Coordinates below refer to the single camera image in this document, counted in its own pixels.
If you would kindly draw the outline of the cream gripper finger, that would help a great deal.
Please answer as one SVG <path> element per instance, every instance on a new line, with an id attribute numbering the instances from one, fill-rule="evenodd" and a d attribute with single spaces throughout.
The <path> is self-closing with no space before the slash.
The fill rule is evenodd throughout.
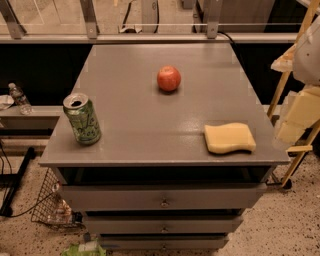
<path id="1" fill-rule="evenodd" d="M 277 142 L 293 145 L 319 119 L 319 86 L 305 85 L 299 92 L 290 91 L 281 106 L 274 138 Z"/>
<path id="2" fill-rule="evenodd" d="M 289 72 L 293 70 L 294 55 L 297 44 L 293 44 L 280 57 L 271 64 L 271 69 L 278 72 Z"/>

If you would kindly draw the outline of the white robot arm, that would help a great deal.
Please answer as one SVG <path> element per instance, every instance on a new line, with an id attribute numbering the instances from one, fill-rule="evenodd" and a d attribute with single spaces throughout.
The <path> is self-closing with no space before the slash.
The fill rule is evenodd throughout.
<path id="1" fill-rule="evenodd" d="M 320 119 L 320 17 L 271 68 L 291 71 L 304 84 L 298 93 L 288 93 L 276 122 L 275 139 L 291 146 Z"/>

